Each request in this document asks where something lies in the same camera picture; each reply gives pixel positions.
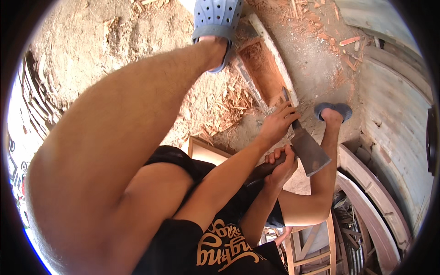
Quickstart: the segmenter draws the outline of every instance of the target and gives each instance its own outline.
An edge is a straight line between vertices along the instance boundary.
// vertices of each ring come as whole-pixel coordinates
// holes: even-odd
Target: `leg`
[[[211,38],[129,64],[87,89],[64,114],[36,153],[26,182],[40,247],[51,248],[48,258],[64,259],[55,266],[73,273],[102,273],[103,266],[131,271],[136,257],[125,270],[124,253],[145,249],[150,234],[137,240],[141,248],[120,249],[132,241],[125,238],[133,228],[150,230],[149,214],[160,220],[176,208],[166,204],[161,207],[168,209],[142,212],[142,203],[159,199],[157,193],[169,200],[183,197],[185,188],[173,184],[181,184],[178,176],[187,180],[180,167],[142,176],[152,169],[147,167],[135,175],[171,128],[191,85],[221,64],[225,47],[224,40]]]
[[[325,221],[333,200],[337,168],[337,139],[343,121],[340,113],[330,108],[321,112],[326,130],[321,147],[332,161],[310,177],[310,196],[281,191],[278,196],[286,226],[314,225]]]

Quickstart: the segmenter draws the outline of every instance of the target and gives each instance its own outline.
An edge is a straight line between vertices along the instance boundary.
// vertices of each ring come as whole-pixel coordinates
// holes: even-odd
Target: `foot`
[[[212,67],[209,68],[209,70],[213,70],[219,67],[223,63],[223,57],[226,54],[227,39],[225,37],[207,35],[207,36],[201,36],[198,41],[199,42],[207,41],[214,43],[214,47],[210,47],[215,52],[215,55],[214,55],[214,59],[212,60],[213,65]]]
[[[330,108],[325,108],[321,111],[321,117],[323,117],[326,125],[341,126],[344,121],[344,117],[338,112]]]

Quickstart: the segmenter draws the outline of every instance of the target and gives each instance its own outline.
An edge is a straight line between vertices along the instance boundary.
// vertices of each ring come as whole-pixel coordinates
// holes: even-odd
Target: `black shorts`
[[[185,169],[193,178],[194,184],[185,194],[179,209],[186,203],[188,198],[194,192],[196,187],[201,183],[202,179],[215,168],[212,163],[191,159],[181,149],[172,146],[160,146],[153,155],[148,159],[145,165],[167,162],[173,163]],[[257,197],[264,185],[264,180],[258,180],[249,186],[242,186],[238,192],[229,200],[229,202],[218,212],[216,217],[222,218],[233,224],[239,224],[250,205]],[[269,214],[266,222],[267,227],[283,227],[284,220],[282,218],[281,208],[278,200],[276,201],[272,212]]]

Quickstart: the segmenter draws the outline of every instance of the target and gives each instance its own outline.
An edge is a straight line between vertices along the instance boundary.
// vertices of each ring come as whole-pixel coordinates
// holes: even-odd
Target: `sandy ground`
[[[340,56],[329,49],[328,41],[304,31],[295,19],[281,19],[258,5],[259,0],[248,2],[272,36],[292,78],[303,128],[320,142],[325,124],[314,118],[314,105],[348,103],[354,114],[342,126],[340,142],[349,142],[349,146],[358,143],[359,72],[353,73],[340,61]],[[313,3],[308,5],[321,17],[325,32],[337,42],[359,33],[358,29],[345,25],[342,17],[337,20],[332,1],[327,0],[318,8],[314,8]],[[42,22],[29,48],[44,71],[45,85],[56,95],[59,107],[68,108],[87,87],[130,62],[190,45],[192,15],[177,0],[162,7],[150,4],[140,18],[133,16],[130,7],[130,0],[60,0]],[[119,19],[117,29],[110,32],[105,43],[103,22],[115,17]],[[344,48],[354,52],[352,44]],[[203,74],[185,98],[180,115],[163,144],[181,146],[189,135],[199,134],[209,106],[232,84],[238,89],[244,87],[231,68],[217,75]],[[243,149],[258,134],[267,114],[256,110],[244,115],[236,127],[214,135],[212,142],[230,153]],[[287,138],[276,147],[286,143]],[[285,189],[309,194],[309,180],[301,169],[300,165]]]

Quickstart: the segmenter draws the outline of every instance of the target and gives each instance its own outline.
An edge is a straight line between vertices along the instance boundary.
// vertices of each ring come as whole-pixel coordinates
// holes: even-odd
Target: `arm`
[[[295,161],[295,153],[292,151],[290,145],[275,149],[273,153],[265,157],[265,162],[273,163],[275,161],[275,155],[279,158],[282,151],[286,153],[286,160],[278,165],[271,175],[268,175],[264,179],[263,189],[261,189],[243,219],[240,221],[243,235],[251,247],[257,246],[264,224],[275,205],[283,185],[298,167],[298,162]]]
[[[260,157],[283,138],[290,124],[300,117],[292,114],[296,110],[288,105],[289,102],[284,102],[265,119],[260,134],[248,147],[214,168],[174,219],[193,221],[205,231],[215,214],[243,185]]]
[[[284,227],[284,232],[275,240],[273,240],[277,247],[280,246],[281,243],[286,239],[286,237],[292,232],[292,229],[293,229],[292,226]]]

